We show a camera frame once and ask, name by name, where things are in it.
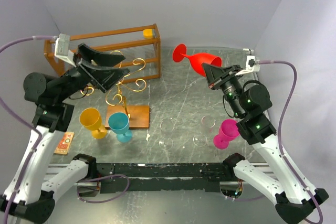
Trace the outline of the clear flute glass one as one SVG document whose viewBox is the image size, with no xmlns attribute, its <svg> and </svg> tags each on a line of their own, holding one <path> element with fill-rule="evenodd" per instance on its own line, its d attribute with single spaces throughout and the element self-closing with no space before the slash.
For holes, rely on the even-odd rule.
<svg viewBox="0 0 336 224">
<path fill-rule="evenodd" d="M 201 129 L 204 134 L 211 133 L 216 125 L 216 120 L 210 116 L 203 116 L 201 119 Z"/>
</svg>

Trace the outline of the clear flute glass three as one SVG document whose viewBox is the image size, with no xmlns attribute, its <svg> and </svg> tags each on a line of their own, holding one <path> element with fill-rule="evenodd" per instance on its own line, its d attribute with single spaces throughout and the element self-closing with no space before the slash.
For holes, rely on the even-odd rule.
<svg viewBox="0 0 336 224">
<path fill-rule="evenodd" d="M 174 145 L 174 142 L 171 138 L 165 138 L 165 137 L 162 137 L 160 140 L 159 140 L 159 147 L 162 149 L 162 150 L 170 150 Z"/>
</svg>

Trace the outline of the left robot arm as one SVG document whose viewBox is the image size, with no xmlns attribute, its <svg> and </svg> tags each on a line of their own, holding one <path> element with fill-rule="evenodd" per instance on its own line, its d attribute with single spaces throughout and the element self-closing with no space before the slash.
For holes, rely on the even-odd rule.
<svg viewBox="0 0 336 224">
<path fill-rule="evenodd" d="M 55 56 L 71 64 L 60 77 L 39 72 L 24 80 L 25 99 L 36 105 L 34 118 L 28 127 L 30 139 L 20 166 L 10 185 L 1 195 L 1 211 L 32 223 L 44 223 L 50 217 L 58 199 L 76 182 L 97 178 L 97 161 L 86 154 L 76 155 L 70 164 L 45 181 L 50 159 L 68 130 L 74 106 L 65 100 L 88 84 L 107 92 L 129 72 L 120 68 L 122 54 L 100 52 L 80 44 L 76 52 L 66 42 L 55 42 Z"/>
</svg>

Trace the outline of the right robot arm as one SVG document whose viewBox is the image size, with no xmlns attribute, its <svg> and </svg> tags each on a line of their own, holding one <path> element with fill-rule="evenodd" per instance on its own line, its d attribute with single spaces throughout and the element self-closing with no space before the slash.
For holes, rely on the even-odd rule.
<svg viewBox="0 0 336 224">
<path fill-rule="evenodd" d="M 203 63 L 208 86 L 222 90 L 223 102 L 228 103 L 239 121 L 240 136 L 266 161 L 275 175 L 272 178 L 255 168 L 247 159 L 236 153 L 224 160 L 223 176 L 230 181 L 241 179 L 268 198 L 278 215 L 286 223 L 310 223 L 308 217 L 317 211 L 323 223 L 321 204 L 329 195 L 323 188 L 316 188 L 300 171 L 281 141 L 280 128 L 275 128 L 265 111 L 272 107 L 270 94 L 258 80 L 239 82 L 242 68 L 239 65 L 218 67 Z"/>
</svg>

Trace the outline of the clear flute glass two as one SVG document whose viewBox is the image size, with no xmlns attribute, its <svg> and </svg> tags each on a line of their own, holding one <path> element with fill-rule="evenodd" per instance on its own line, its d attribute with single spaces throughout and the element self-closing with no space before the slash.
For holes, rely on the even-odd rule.
<svg viewBox="0 0 336 224">
<path fill-rule="evenodd" d="M 160 123 L 160 130 L 163 133 L 171 133 L 174 130 L 174 122 L 172 119 L 164 119 Z"/>
</svg>

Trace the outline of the red plastic wine glass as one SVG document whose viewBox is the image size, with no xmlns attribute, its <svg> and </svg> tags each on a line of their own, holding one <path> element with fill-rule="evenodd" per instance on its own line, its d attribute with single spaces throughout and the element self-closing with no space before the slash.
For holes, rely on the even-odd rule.
<svg viewBox="0 0 336 224">
<path fill-rule="evenodd" d="M 215 65 L 220 67 L 222 65 L 222 59 L 218 56 L 208 54 L 206 52 L 200 52 L 193 55 L 187 55 L 187 47 L 184 44 L 179 44 L 175 47 L 172 58 L 175 62 L 181 62 L 183 59 L 188 59 L 191 67 L 195 72 L 205 77 L 205 72 L 202 67 L 203 63 Z"/>
</svg>

